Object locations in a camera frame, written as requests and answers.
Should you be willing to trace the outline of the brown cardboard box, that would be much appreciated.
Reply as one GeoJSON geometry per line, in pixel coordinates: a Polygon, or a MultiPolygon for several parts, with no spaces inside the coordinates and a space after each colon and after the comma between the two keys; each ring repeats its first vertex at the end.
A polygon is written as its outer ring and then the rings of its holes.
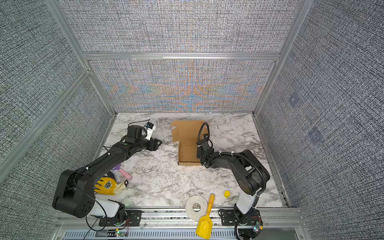
{"type": "Polygon", "coordinates": [[[172,141],[179,143],[178,165],[201,166],[200,158],[197,158],[198,133],[205,121],[174,121],[172,127],[172,141]]]}

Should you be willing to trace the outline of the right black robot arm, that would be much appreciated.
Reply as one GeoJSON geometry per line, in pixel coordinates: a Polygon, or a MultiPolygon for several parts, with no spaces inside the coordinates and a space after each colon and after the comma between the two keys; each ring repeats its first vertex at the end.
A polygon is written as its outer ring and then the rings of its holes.
{"type": "Polygon", "coordinates": [[[209,139],[197,141],[197,158],[207,169],[223,168],[232,171],[241,188],[239,199],[234,206],[234,217],[237,221],[247,220],[253,214],[260,195],[264,193],[267,182],[271,179],[267,169],[251,151],[216,152],[209,139]]]}

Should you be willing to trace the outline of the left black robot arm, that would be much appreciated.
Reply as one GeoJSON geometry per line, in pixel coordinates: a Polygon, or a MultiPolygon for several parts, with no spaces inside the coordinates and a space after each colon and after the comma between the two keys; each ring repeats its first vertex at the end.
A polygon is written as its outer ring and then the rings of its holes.
{"type": "Polygon", "coordinates": [[[129,125],[127,134],[102,156],[77,170],[65,170],[53,197],[53,208],[77,218],[87,216],[118,218],[121,223],[126,213],[123,204],[95,197],[95,185],[110,170],[143,150],[156,151],[161,141],[152,138],[155,125],[129,125]]]}

